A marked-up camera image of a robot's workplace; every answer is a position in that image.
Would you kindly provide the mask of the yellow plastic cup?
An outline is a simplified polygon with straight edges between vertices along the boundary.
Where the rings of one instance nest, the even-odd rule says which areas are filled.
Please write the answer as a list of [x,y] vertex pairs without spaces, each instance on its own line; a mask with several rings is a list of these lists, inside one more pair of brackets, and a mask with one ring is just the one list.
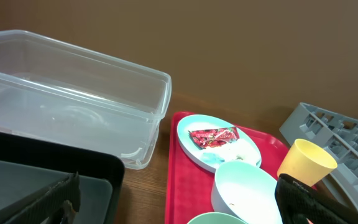
[[296,139],[277,175],[288,174],[312,187],[336,168],[335,158],[323,148],[305,139]]

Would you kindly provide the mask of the green bowl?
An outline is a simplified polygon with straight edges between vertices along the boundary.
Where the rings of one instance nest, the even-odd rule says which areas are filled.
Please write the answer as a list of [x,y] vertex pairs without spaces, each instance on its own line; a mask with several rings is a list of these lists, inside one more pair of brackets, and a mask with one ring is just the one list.
[[247,224],[240,218],[220,212],[202,213],[192,218],[187,224]]

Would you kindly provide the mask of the light blue bowl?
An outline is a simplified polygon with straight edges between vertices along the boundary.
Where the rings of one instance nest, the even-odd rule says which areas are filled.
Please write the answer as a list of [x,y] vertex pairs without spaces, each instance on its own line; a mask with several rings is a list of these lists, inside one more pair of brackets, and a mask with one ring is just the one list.
[[214,174],[213,210],[249,224],[282,224],[275,199],[276,185],[271,175],[256,166],[241,161],[224,162]]

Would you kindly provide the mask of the white tissue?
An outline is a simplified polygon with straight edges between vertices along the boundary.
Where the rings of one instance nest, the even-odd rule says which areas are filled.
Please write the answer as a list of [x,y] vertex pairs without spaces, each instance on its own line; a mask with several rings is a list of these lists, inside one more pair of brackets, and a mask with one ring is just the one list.
[[235,160],[256,165],[260,161],[260,155],[250,143],[239,139],[219,147],[207,147],[203,150],[200,160],[210,166],[219,166],[223,162]]

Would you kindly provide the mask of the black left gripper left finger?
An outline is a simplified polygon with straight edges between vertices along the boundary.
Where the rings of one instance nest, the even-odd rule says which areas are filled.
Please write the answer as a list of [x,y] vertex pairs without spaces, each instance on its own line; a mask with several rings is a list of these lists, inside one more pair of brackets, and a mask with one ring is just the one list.
[[0,224],[72,224],[80,206],[80,176],[71,173],[0,209]]

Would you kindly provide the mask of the red snack wrapper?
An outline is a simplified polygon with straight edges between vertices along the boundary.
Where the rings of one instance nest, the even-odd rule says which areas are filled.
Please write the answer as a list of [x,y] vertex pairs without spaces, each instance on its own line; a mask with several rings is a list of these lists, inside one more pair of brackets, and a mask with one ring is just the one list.
[[200,148],[220,147],[239,139],[237,128],[232,126],[218,129],[189,131],[191,140]]

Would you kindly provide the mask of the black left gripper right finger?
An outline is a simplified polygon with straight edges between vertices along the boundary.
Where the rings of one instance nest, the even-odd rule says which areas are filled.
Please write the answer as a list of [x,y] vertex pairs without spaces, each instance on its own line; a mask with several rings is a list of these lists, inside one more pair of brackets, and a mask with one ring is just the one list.
[[288,174],[278,176],[275,199],[283,224],[358,224],[358,213]]

